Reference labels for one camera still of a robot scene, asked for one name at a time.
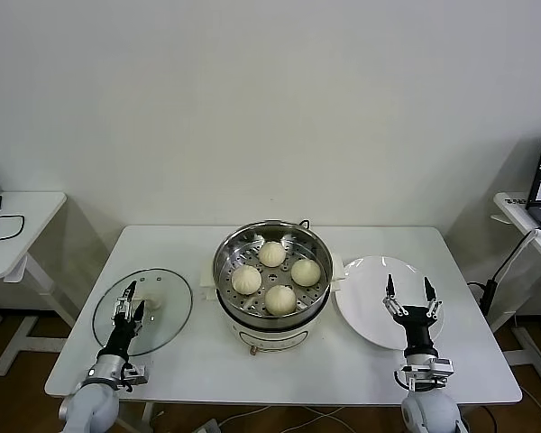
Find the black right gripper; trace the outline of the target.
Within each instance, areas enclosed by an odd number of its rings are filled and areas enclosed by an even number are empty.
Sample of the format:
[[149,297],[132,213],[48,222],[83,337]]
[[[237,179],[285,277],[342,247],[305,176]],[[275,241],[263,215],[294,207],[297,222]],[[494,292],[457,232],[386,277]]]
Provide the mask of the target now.
[[436,296],[436,290],[427,277],[424,278],[424,286],[427,307],[403,307],[397,301],[392,275],[388,275],[385,297],[382,302],[387,311],[394,317],[394,321],[405,329],[407,347],[403,354],[406,357],[411,355],[437,357],[429,328],[435,324],[443,301]]

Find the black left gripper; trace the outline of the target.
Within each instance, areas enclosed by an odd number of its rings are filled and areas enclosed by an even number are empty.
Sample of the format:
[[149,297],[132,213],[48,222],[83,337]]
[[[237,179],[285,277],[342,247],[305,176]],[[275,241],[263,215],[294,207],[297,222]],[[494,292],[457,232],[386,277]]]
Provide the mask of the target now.
[[145,308],[145,301],[142,300],[132,315],[132,300],[136,288],[136,281],[132,281],[117,298],[115,303],[115,327],[101,349],[101,355],[116,355],[128,357],[128,350],[132,340],[138,335],[142,327],[142,318]]

